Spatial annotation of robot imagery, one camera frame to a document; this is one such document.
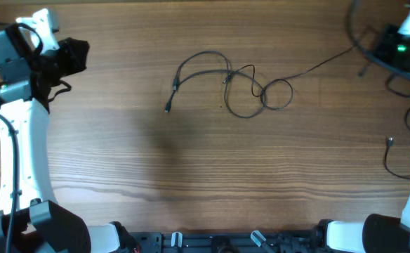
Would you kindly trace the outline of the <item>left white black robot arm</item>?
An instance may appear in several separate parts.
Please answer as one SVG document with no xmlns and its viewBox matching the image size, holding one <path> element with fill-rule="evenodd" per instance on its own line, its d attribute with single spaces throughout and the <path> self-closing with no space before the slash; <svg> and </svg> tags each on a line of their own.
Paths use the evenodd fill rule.
<svg viewBox="0 0 410 253">
<path fill-rule="evenodd" d="M 86 69 L 88 42 L 55 28 L 0 23 L 0 252 L 139 252 L 118 222 L 87 226 L 61 207 L 48 171 L 49 105 Z"/>
</svg>

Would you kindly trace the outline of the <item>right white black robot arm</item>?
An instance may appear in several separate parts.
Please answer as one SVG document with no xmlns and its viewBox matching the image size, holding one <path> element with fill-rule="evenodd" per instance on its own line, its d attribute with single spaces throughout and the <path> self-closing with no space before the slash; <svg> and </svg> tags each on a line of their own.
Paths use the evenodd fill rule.
<svg viewBox="0 0 410 253">
<path fill-rule="evenodd" d="M 410 24 L 394 29 L 387 51 L 371 52 L 346 30 L 352 45 L 371 62 L 410 80 Z M 337 252 L 410 252 L 410 196 L 399 218 L 371 214 L 363 222 L 320 221 L 323 246 Z"/>
</svg>

